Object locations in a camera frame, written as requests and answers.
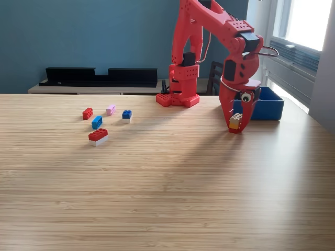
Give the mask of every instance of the red robot arm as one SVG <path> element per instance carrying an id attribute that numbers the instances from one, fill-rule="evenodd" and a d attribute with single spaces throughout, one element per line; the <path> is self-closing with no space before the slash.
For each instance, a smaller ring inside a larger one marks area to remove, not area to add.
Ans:
<path id="1" fill-rule="evenodd" d="M 258 54 L 263 47 L 263 38 L 256 36 L 254 28 L 245 20 L 238 21 L 215 0 L 180 0 L 172 47 L 173 64 L 169 67 L 170 93 L 158 94 L 156 100 L 163 106 L 191 107 L 199 102 L 196 81 L 203 47 L 203 28 L 214 34 L 230 52 L 224 61 L 219 98 L 229 131 L 241 132 L 249 123 L 260 94 L 261 82 L 249 78 L 259 67 Z M 184 53 L 188 39 L 191 52 Z M 237 124 L 236 121 L 231 124 L 237 93 L 241 95 L 243 116 L 238 117 Z"/>

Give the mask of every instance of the white lego brick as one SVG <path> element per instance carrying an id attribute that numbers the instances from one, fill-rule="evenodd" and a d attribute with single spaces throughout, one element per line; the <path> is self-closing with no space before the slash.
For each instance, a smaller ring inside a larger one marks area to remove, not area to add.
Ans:
<path id="1" fill-rule="evenodd" d="M 130 124 L 131 120 L 132 120 L 132 116 L 130 117 L 130 119 L 122 119 L 122 123 Z"/>
<path id="2" fill-rule="evenodd" d="M 92 141 L 92 140 L 89 140 L 88 143 L 92 146 L 99 146 L 101 145 L 102 143 L 104 143 L 105 141 L 108 140 L 108 135 L 103 137 L 102 139 L 98 140 L 98 141 Z"/>

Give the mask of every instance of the wire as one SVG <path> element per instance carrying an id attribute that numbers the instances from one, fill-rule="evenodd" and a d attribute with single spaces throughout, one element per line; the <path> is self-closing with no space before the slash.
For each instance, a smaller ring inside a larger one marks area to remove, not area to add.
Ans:
<path id="1" fill-rule="evenodd" d="M 276 54 L 268 54 L 268 53 L 253 53 L 253 54 L 254 55 L 261 55 L 261 56 L 271 56 L 273 58 L 276 58 L 276 57 L 279 56 L 279 52 L 277 51 L 276 48 L 273 48 L 273 47 L 270 47 L 270 46 L 264 46 L 264 45 L 263 45 L 262 48 L 274 51 Z"/>
<path id="2" fill-rule="evenodd" d="M 236 90 L 236 89 L 231 88 L 230 86 L 226 85 L 225 82 L 222 80 L 222 77 L 223 77 L 223 76 L 221 76 L 220 80 L 221 80 L 221 83 L 222 83 L 224 86 L 226 86 L 228 89 L 230 89 L 230 90 L 232 90 L 232 91 L 234 91 L 234 92 L 237 92 L 237 93 L 240 92 L 240 90 Z"/>
<path id="3" fill-rule="evenodd" d="M 203 57 L 202 60 L 196 62 L 197 64 L 201 64 L 202 62 L 204 62 L 206 60 L 206 56 L 207 56 L 207 52 L 208 52 L 208 49 L 209 49 L 210 41 L 211 41 L 211 33 L 209 33 L 208 43 L 207 43 L 207 47 L 206 47 L 206 50 L 205 50 L 204 57 Z"/>
<path id="4" fill-rule="evenodd" d="M 268 54 L 268 53 L 253 53 L 252 55 L 261 55 L 261 56 L 272 56 L 272 57 L 274 57 L 274 58 L 276 58 L 277 56 L 279 56 L 279 52 L 275 49 L 275 48 L 273 48 L 273 47 L 269 47 L 269 46 L 263 46 L 262 48 L 265 48 L 265 49 L 269 49 L 269 50 L 272 50 L 272 51 L 274 51 L 276 54 Z M 236 90 L 236 89 L 234 89 L 234 88 L 231 88 L 230 86 L 228 86 L 223 80 L 222 80 L 222 77 L 223 76 L 221 76 L 221 78 L 220 78 L 220 80 L 221 80 L 221 83 L 226 87 L 226 88 L 228 88 L 229 90 L 232 90 L 232 91 L 234 91 L 234 92 L 237 92 L 237 93 L 239 93 L 240 92 L 240 90 Z"/>

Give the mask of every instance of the black chair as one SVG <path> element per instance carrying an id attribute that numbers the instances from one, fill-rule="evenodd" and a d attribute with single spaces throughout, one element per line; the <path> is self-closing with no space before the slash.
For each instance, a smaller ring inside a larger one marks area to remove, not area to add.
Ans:
<path id="1" fill-rule="evenodd" d="M 218 96 L 220 91 L 220 83 L 222 71 L 224 69 L 224 65 L 219 62 L 212 62 L 210 67 L 209 80 L 207 85 L 206 95 L 208 96 Z"/>

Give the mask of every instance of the wooden table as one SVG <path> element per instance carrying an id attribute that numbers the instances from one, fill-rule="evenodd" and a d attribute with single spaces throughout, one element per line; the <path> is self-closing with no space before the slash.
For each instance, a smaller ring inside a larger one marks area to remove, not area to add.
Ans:
<path id="1" fill-rule="evenodd" d="M 150 96 L 0 105 L 0 250 L 334 250 L 335 140 L 288 100 L 280 122 L 241 135 L 214 96 L 190 109 Z M 100 147 L 86 107 L 109 130 Z"/>

